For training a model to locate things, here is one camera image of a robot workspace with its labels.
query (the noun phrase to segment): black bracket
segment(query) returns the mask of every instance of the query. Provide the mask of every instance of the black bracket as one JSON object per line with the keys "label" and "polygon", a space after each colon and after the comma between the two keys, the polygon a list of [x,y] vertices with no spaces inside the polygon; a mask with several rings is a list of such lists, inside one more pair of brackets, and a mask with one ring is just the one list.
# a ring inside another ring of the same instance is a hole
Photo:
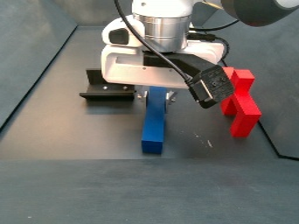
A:
{"label": "black bracket", "polygon": [[134,86],[108,83],[100,69],[88,69],[88,91],[78,96],[89,101],[132,101],[134,99]]}
{"label": "black bracket", "polygon": [[[220,66],[185,53],[164,53],[162,56],[192,77],[189,91],[202,108],[209,108],[233,93],[233,86]],[[144,66],[169,67],[150,52],[144,52]]]}

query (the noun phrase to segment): red t-shaped block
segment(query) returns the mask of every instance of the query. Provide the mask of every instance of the red t-shaped block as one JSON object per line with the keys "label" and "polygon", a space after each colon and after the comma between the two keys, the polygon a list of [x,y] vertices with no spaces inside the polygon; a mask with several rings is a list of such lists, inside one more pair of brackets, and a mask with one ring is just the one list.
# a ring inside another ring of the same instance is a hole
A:
{"label": "red t-shaped block", "polygon": [[257,105],[248,93],[254,76],[248,70],[234,70],[224,67],[224,72],[234,87],[233,95],[220,104],[225,116],[236,116],[229,127],[233,137],[246,137],[261,116]]}

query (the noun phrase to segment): gray table surface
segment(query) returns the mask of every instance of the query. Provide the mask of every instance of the gray table surface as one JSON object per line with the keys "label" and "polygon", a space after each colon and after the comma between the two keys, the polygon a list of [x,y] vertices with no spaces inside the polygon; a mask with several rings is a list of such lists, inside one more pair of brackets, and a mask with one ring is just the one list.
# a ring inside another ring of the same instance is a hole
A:
{"label": "gray table surface", "polygon": [[299,164],[276,158],[258,127],[180,91],[161,156],[140,149],[144,104],[88,103],[100,27],[80,27],[0,134],[3,223],[297,223]]}

